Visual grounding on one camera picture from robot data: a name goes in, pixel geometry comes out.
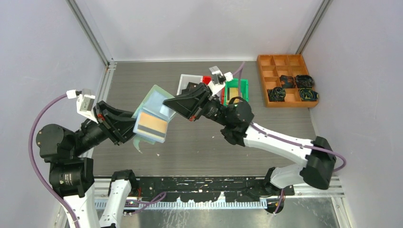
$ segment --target wooden tray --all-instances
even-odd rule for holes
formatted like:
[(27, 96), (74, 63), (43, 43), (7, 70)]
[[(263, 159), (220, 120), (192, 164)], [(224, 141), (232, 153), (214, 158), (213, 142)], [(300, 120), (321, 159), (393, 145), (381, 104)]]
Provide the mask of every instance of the wooden tray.
[(280, 76), (309, 75), (302, 55), (259, 55), (257, 64), (266, 107), (315, 107), (318, 101), (301, 101), (298, 88), (285, 89), (284, 102), (271, 102), (268, 89), (281, 87)]

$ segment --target green plastic container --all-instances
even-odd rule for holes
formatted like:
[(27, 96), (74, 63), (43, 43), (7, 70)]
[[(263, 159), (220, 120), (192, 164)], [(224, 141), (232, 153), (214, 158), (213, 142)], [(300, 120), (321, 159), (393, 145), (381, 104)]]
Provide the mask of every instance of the green plastic container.
[[(225, 90), (224, 90), (224, 105), (227, 106), (227, 93), (228, 88), (238, 88), (238, 79), (234, 78), (233, 80), (225, 83)], [(242, 93), (242, 98), (249, 102), (249, 82), (247, 79), (240, 80), (240, 92)]]

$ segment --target gray table surface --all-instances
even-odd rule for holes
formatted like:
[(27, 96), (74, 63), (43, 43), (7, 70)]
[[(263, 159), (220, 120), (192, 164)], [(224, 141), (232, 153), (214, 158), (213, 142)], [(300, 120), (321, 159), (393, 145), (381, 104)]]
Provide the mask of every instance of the gray table surface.
[[(107, 103), (134, 111), (155, 84), (175, 95), (181, 74), (209, 75), (209, 67), (234, 72), (241, 62), (119, 62), (113, 75)], [(249, 103), (254, 122), (268, 129), (298, 138), (314, 139), (315, 133), (306, 108), (266, 108), (263, 104), (255, 61), (247, 62), (242, 78), (249, 81)], [(132, 140), (115, 146), (109, 140), (94, 150), (94, 174), (112, 175), (132, 169), (136, 176), (264, 176), (273, 166), (292, 162), (267, 151), (233, 146), (220, 133), (222, 126), (205, 118), (189, 122), (177, 115), (168, 126), (164, 143)]]

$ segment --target white container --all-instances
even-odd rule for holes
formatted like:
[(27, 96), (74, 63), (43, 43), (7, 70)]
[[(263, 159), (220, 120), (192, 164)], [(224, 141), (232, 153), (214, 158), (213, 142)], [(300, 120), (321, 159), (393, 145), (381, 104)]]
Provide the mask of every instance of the white container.
[(176, 95), (181, 94), (182, 90), (186, 89), (189, 82), (199, 84), (200, 82), (203, 82), (203, 76), (181, 75), (181, 79), (179, 80), (179, 86), (178, 86), (178, 91), (176, 92)]

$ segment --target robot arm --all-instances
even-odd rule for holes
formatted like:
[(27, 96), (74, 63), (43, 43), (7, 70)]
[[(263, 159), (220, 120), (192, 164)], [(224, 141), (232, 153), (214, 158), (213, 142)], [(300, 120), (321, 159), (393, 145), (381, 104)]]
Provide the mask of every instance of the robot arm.
[[(167, 99), (163, 104), (190, 121), (204, 116), (223, 125), (221, 134), (230, 144), (259, 148), (295, 162), (284, 168), (269, 169), (265, 177), (268, 192), (275, 194), (286, 186), (299, 183), (307, 183), (317, 189), (329, 188), (336, 157), (304, 147), (330, 150), (326, 139), (299, 139), (265, 129), (252, 122), (254, 114), (251, 107), (241, 97), (234, 97), (228, 106), (223, 106), (212, 94), (210, 84), (200, 83), (190, 92)], [(235, 99), (243, 102), (233, 103)]]
[[(136, 120), (132, 118), (132, 112), (115, 109), (104, 101), (92, 108), (95, 97), (89, 90), (71, 90), (67, 97), (77, 97), (77, 112), (88, 119), (75, 132), (57, 124), (48, 124), (38, 132), (39, 154), (50, 163), (49, 183), (70, 205), (80, 227), (118, 228), (127, 196), (138, 189), (133, 171), (114, 173), (106, 209), (98, 220), (94, 202), (94, 161), (80, 155), (108, 138), (116, 145), (127, 142), (135, 135)], [(70, 227), (75, 227), (75, 221), (66, 208), (65, 211)]]

